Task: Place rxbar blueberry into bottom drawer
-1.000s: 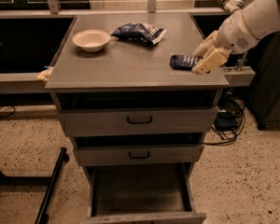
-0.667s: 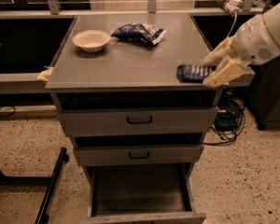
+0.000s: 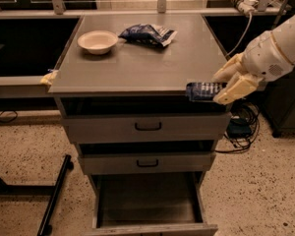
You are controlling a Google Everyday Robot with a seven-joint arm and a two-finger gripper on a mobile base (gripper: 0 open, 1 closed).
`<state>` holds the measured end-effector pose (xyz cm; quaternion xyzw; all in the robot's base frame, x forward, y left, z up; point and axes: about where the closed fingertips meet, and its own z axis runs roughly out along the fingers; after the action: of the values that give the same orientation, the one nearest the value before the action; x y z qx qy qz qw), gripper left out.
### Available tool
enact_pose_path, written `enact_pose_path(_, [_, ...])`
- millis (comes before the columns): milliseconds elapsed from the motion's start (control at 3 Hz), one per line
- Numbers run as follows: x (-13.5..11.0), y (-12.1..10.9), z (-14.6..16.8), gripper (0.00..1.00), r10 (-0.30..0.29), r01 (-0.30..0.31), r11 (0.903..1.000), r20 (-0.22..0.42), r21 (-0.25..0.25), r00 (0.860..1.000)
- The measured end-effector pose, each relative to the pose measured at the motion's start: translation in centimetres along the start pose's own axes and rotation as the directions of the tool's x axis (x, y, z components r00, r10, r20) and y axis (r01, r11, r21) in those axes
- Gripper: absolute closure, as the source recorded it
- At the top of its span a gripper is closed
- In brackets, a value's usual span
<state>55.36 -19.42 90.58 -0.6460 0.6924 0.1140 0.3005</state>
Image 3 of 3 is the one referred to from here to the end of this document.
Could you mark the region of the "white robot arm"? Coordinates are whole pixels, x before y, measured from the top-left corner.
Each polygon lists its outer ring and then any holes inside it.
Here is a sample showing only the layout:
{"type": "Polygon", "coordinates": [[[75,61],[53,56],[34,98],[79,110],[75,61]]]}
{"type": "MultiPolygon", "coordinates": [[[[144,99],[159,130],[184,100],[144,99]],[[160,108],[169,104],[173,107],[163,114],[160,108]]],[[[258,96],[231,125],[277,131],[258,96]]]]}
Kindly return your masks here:
{"type": "Polygon", "coordinates": [[[272,30],[254,38],[212,77],[226,83],[213,101],[229,104],[257,90],[260,82],[273,82],[295,67],[295,15],[272,30]]]}

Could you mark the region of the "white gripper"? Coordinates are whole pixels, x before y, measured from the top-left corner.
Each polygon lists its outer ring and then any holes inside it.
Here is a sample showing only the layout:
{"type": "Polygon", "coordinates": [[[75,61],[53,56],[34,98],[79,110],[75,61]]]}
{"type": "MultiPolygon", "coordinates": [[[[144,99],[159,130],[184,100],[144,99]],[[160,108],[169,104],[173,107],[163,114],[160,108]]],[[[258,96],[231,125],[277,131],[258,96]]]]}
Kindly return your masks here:
{"type": "Polygon", "coordinates": [[[225,84],[213,101],[227,105],[256,91],[263,80],[272,82],[290,73],[295,56],[289,37],[283,31],[266,30],[247,45],[243,54],[230,58],[211,79],[225,84]]]}

